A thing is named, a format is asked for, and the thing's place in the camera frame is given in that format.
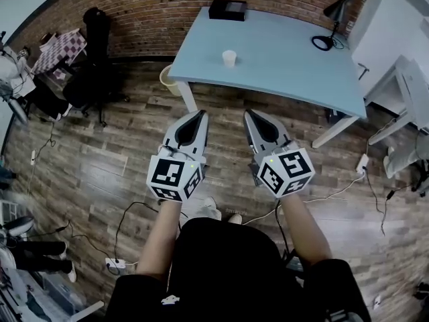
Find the white paper cup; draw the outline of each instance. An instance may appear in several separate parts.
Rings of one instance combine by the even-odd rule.
[[[223,63],[228,68],[232,68],[235,65],[235,59],[237,58],[237,54],[235,51],[227,50],[222,53]]]

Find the lamp base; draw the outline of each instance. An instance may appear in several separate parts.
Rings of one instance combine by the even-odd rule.
[[[332,36],[331,37],[314,36],[311,39],[311,42],[316,48],[322,51],[329,51],[334,46],[334,41],[332,40]]]

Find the red brick wall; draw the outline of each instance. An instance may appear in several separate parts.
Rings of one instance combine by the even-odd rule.
[[[58,0],[12,41],[12,48],[31,46],[38,53],[38,40],[46,32],[66,32],[82,28],[82,16],[97,6],[113,19],[111,56],[175,55],[186,32],[202,6],[212,0]],[[322,11],[336,0],[246,0],[249,9],[298,18],[327,28],[332,22]],[[348,8],[351,29],[364,0],[353,0]]]

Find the light blue table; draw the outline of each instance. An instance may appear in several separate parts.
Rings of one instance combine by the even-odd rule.
[[[247,10],[245,21],[209,19],[208,7],[203,7],[169,77],[178,81],[189,111],[197,107],[188,82],[196,82],[277,94],[365,118],[350,51],[323,52],[311,43],[312,36],[330,33],[305,21],[253,10]],[[225,50],[237,53],[234,68],[223,64]]]

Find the wooden floor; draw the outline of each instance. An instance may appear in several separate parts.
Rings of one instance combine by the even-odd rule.
[[[113,103],[105,109],[108,124],[97,123],[97,113],[85,118],[78,111],[55,123],[53,139],[40,156],[27,196],[31,152],[48,138],[51,123],[32,117],[27,129],[13,125],[6,148],[7,165],[19,174],[11,190],[35,216],[39,232],[53,231],[68,220],[75,234],[88,235],[98,248],[113,254],[115,232],[124,209],[132,201],[156,201],[145,185],[150,156],[157,152],[167,127],[186,113],[179,97],[172,96],[159,83],[165,64],[127,64],[124,93],[130,103]],[[286,98],[211,85],[193,88],[199,108],[210,116],[207,163],[204,182],[190,205],[212,196],[223,217],[242,214],[244,221],[273,209],[274,199],[263,188],[255,188],[247,167],[252,153],[243,129],[243,112],[254,108],[276,116],[299,145],[305,147],[316,169],[316,176],[304,191],[304,200],[325,197],[357,178],[355,167],[365,151],[366,140],[391,116],[369,108],[371,123],[359,122],[346,132],[314,150],[312,140],[326,130],[324,109]],[[401,130],[387,143],[414,142],[416,130]],[[382,169],[385,144],[369,147],[369,178],[384,209],[391,188],[410,182],[410,171],[397,179],[387,179]],[[353,185],[336,199],[309,203],[308,207],[325,232],[335,257],[351,265],[367,305],[380,294],[378,310],[370,309],[374,321],[413,321],[419,303],[412,297],[413,287],[426,273],[429,252],[429,213],[427,200],[410,188],[395,194],[388,204],[384,237],[380,231],[382,215],[375,210],[375,199],[366,180]],[[138,259],[153,224],[155,214],[135,205],[125,216],[119,233],[118,256],[129,263]],[[283,249],[282,237],[273,215],[253,223]],[[115,277],[105,268],[105,255],[94,250],[83,237],[70,239],[70,228],[49,238],[70,242],[71,258],[76,262],[78,287],[89,302],[109,301]],[[233,275],[239,275],[232,268]]]

